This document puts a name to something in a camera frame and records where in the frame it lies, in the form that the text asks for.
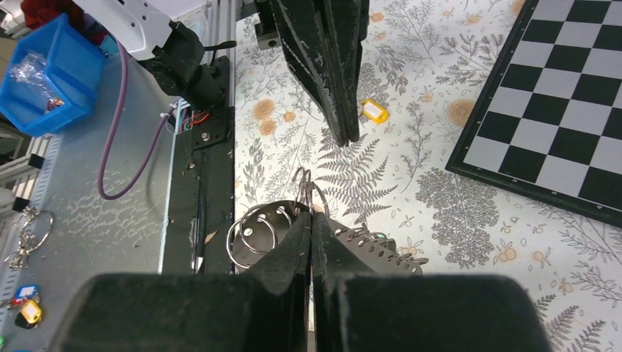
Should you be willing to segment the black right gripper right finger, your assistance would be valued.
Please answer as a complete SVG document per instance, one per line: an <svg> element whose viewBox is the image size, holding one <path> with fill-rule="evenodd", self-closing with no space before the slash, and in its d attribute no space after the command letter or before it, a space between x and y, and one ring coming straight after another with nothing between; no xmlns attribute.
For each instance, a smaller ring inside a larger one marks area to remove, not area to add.
<svg viewBox="0 0 622 352"><path fill-rule="evenodd" d="M521 286L489 274L379 273L312 218L319 351L550 351Z"/></svg>

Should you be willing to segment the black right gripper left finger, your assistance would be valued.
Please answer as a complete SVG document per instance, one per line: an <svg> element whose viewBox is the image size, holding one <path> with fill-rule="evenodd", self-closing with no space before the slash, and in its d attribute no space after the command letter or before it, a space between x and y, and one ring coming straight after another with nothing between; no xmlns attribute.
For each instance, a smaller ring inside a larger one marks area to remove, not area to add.
<svg viewBox="0 0 622 352"><path fill-rule="evenodd" d="M239 275L101 274L76 294L51 351L305 351L311 216Z"/></svg>

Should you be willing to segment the grey metal key holder plate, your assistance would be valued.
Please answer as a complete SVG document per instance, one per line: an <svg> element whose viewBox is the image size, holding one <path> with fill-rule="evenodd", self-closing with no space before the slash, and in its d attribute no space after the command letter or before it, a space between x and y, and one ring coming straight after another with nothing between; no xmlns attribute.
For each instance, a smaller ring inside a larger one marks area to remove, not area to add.
<svg viewBox="0 0 622 352"><path fill-rule="evenodd" d="M326 197L313 182L311 171L299 167L292 179L298 188L295 199L259 204L249 208L236 220L226 235L226 251L235 269L241 273L283 242L297 218L318 213L312 196L317 194L326 205ZM412 253L401 254L395 241L382 232L371 231L366 224L347 227L327 219L329 234L336 238L347 253L354 255L372 271L379 273L408 273L421 275L426 257Z"/></svg>

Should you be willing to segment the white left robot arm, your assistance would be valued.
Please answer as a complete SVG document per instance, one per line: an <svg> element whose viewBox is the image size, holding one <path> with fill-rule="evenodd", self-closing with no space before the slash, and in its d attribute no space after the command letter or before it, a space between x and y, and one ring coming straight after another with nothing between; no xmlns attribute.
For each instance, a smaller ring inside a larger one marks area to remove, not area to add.
<svg viewBox="0 0 622 352"><path fill-rule="evenodd" d="M213 114L226 105L227 86L205 65L198 35L147 1L80 1L169 96ZM367 1L256 1L256 36L279 46L289 71L323 113L340 147L359 139L356 97L367 35Z"/></svg>

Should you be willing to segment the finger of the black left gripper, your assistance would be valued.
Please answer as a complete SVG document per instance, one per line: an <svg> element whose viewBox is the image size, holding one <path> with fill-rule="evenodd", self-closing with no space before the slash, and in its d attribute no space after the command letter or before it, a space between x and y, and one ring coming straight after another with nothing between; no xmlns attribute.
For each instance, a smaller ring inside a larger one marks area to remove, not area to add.
<svg viewBox="0 0 622 352"><path fill-rule="evenodd" d="M367 35L368 1L329 1L328 33L339 68L336 70L335 103L340 129L338 144L359 140L358 100L356 98L362 60L361 41Z"/></svg>
<svg viewBox="0 0 622 352"><path fill-rule="evenodd" d="M338 91L337 53L325 25L323 2L271 1L270 5L291 72L321 108L337 146L346 146L346 100Z"/></svg>

